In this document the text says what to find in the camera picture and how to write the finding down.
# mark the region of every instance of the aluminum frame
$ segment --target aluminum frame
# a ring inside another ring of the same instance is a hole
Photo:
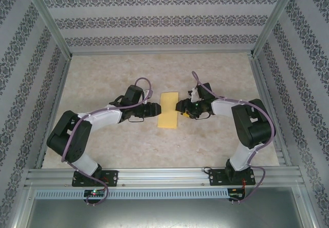
[[[67,78],[67,74],[68,74],[68,70],[70,68],[70,65],[71,65],[71,57],[69,57],[67,59],[67,63],[66,63],[65,70],[64,70],[64,76],[63,76],[63,78],[60,82],[60,85],[59,85],[58,94],[57,94],[57,97],[56,97],[56,100],[55,100],[55,103],[54,103],[54,106],[53,106],[53,109],[52,109],[52,113],[50,115],[49,124],[48,124],[48,127],[47,127],[45,138],[47,138],[50,135],[50,133],[53,129],[56,114],[57,114],[57,110],[58,110],[58,107],[60,106],[60,101],[61,101],[61,98],[62,98],[62,94],[63,94],[63,90],[64,90],[64,86],[65,86],[65,82],[66,82],[66,78]],[[36,168],[39,169],[39,168],[42,167],[42,163],[43,163],[43,160],[44,160],[44,156],[46,155],[46,151],[47,151],[47,140],[45,139],[43,141],[42,146],[41,146],[41,150],[40,150],[40,154],[39,154],[40,156],[39,156],[39,158],[36,162],[36,165],[35,165]]]
[[[272,29],[276,25],[284,7],[288,3],[289,0],[278,0],[276,3],[271,15],[269,16],[261,34],[259,35],[254,48],[252,49],[253,56],[257,56],[259,52],[262,50],[268,36],[272,32]]]
[[[56,43],[61,49],[61,52],[65,55],[65,58],[68,59],[69,57],[71,57],[71,51],[63,35],[61,34],[55,20],[52,18],[52,15],[50,14],[44,0],[32,0],[32,1],[35,7],[37,8],[40,16],[42,17],[45,24],[47,25],[49,31],[51,32],[51,35],[54,37]]]
[[[251,70],[252,70],[252,73],[253,73],[253,76],[254,76],[254,79],[256,82],[257,90],[259,92],[259,96],[260,96],[261,100],[263,101],[268,114],[272,118],[274,126],[276,128],[279,128],[280,125],[277,120],[277,116],[274,111],[268,89],[266,88],[265,79],[260,70],[260,65],[259,65],[258,59],[254,58],[252,56],[252,54],[249,54],[248,58],[249,58]],[[282,135],[282,132],[280,129],[277,129],[277,134],[276,134],[276,137],[274,138],[273,142],[274,142],[276,150],[277,150],[278,159],[281,160],[282,157],[284,159],[284,162],[280,162],[280,164],[286,165],[286,166],[291,166],[292,163],[291,163],[289,153],[288,153],[287,147],[284,143],[283,135]]]
[[[298,166],[264,167],[266,178],[264,187],[291,187],[296,205],[304,227],[318,227],[313,207],[305,188],[304,180]],[[148,168],[148,169],[115,169],[119,171],[117,187],[109,189],[218,189],[239,188],[236,186],[210,186],[209,176],[203,168]],[[27,227],[32,211],[34,198],[38,189],[61,189],[68,192],[72,189],[92,189],[72,187],[73,169],[30,169],[23,187],[12,227]],[[255,169],[254,176],[258,182],[261,170]]]

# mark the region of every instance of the black bracket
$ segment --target black bracket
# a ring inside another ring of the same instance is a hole
[[[243,181],[245,185],[255,185],[255,177],[253,174],[253,170],[248,168],[243,171],[238,171],[239,175],[234,177],[232,180],[229,180],[225,173],[225,169],[209,169],[208,172],[205,171],[206,174],[209,175],[210,186],[233,186],[233,185],[243,185]]]
[[[117,170],[102,170],[100,177],[98,178],[102,182],[106,183],[108,187],[116,187],[118,182]],[[72,179],[73,187],[103,187],[99,182],[96,182],[79,172],[75,171]]]

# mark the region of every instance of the damask pattern wall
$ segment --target damask pattern wall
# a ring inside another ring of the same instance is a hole
[[[278,0],[44,0],[73,53],[251,50]]]
[[[61,53],[31,0],[0,0],[0,227],[34,168],[63,78]]]
[[[329,227],[328,0],[290,0],[258,59],[321,227]]]

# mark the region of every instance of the beige surface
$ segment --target beige surface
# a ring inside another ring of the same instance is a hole
[[[179,100],[185,99],[196,84],[192,70],[221,96],[259,96],[243,53],[74,56],[56,122],[66,110],[79,113],[106,106],[141,76],[153,85],[151,102],[159,102],[161,92],[179,92]],[[148,87],[144,81],[139,86]],[[158,128],[157,117],[100,129],[90,135],[86,152],[103,168],[214,167],[225,165],[238,142],[232,118],[218,115],[195,121],[179,115],[177,129]],[[48,149],[43,168],[68,167],[60,159]],[[279,165],[274,146],[261,150],[252,163]]]

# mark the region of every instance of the yellow sponge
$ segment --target yellow sponge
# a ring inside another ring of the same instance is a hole
[[[158,116],[158,127],[166,129],[177,128],[177,111],[178,92],[161,93],[160,105],[161,114]]]

